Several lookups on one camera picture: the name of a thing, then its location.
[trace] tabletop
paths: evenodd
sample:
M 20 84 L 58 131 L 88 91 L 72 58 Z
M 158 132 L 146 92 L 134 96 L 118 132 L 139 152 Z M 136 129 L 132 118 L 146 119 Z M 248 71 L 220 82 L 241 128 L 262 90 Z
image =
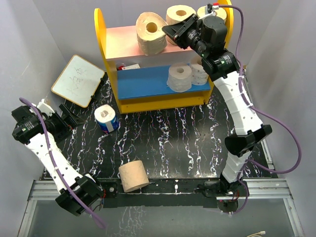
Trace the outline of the tabletop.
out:
M 81 174 L 119 178 L 119 167 L 133 160 L 141 160 L 148 178 L 155 179 L 217 178 L 225 167 L 224 139 L 234 132 L 234 123 L 217 88 L 206 105 L 120 115 L 106 80 L 87 108 L 69 101 L 65 104 L 85 123 L 58 147 Z M 110 134 L 101 130 L 93 114 L 105 104 L 114 108 L 119 120 L 119 128 Z M 261 144 L 249 158 L 268 166 Z M 244 176 L 271 175 L 248 163 Z M 51 178 L 44 171 L 41 179 Z

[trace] wrapped toilet paper roll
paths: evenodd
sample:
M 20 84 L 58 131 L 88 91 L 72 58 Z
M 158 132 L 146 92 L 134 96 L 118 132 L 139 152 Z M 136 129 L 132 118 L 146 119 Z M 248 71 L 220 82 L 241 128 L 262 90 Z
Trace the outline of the wrapped toilet paper roll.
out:
M 138 46 L 146 56 L 155 55 L 167 46 L 166 34 L 162 27 L 167 23 L 153 12 L 140 14 L 136 21 Z
M 166 22 L 168 25 L 173 25 L 187 19 L 192 14 L 196 14 L 196 11 L 190 6 L 185 6 L 185 5 L 171 6 L 167 9 Z M 167 40 L 171 44 L 176 45 L 176 43 L 174 43 L 172 39 L 170 39 L 169 37 L 167 37 Z
M 128 193 L 149 184 L 149 180 L 141 160 L 124 164 L 118 168 L 124 192 Z
M 94 117 L 102 131 L 109 133 L 119 127 L 119 121 L 114 109 L 109 105 L 102 105 L 94 111 Z
M 208 74 L 203 69 L 202 58 L 200 56 L 197 55 L 191 60 L 190 67 L 192 69 L 193 85 L 204 85 L 207 83 Z
M 170 66 L 167 85 L 171 90 L 184 92 L 192 87 L 192 70 L 185 63 L 176 63 Z
M 199 18 L 205 16 L 205 9 L 207 8 L 207 6 L 201 6 L 198 10 L 197 10 L 197 16 Z M 224 20 L 224 22 L 226 22 L 226 18 L 227 18 L 227 13 L 226 11 L 220 7 L 218 10 L 215 10 L 215 14 L 216 16 L 222 18 Z

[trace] yellow shelf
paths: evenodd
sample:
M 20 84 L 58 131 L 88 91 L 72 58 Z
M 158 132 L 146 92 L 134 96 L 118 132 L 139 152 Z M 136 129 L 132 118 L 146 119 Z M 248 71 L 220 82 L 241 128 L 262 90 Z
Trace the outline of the yellow shelf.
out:
M 220 4 L 231 5 L 230 0 L 218 0 L 218 2 Z M 227 47 L 233 34 L 234 15 L 231 8 L 225 8 L 225 11 L 227 13 L 225 25 L 228 29 L 225 39 Z M 118 74 L 115 60 L 129 57 L 145 57 L 145 55 L 138 47 L 135 26 L 107 29 L 103 19 L 102 11 L 99 8 L 94 10 L 94 24 L 101 55 L 107 70 L 119 112 L 121 114 L 203 105 L 208 103 L 212 89 L 214 87 L 214 84 L 210 79 L 208 79 L 208 83 L 210 84 L 211 89 L 208 91 L 184 92 L 171 95 L 119 100 Z M 183 52 L 188 50 L 191 49 L 183 50 L 168 43 L 167 47 L 162 53 Z

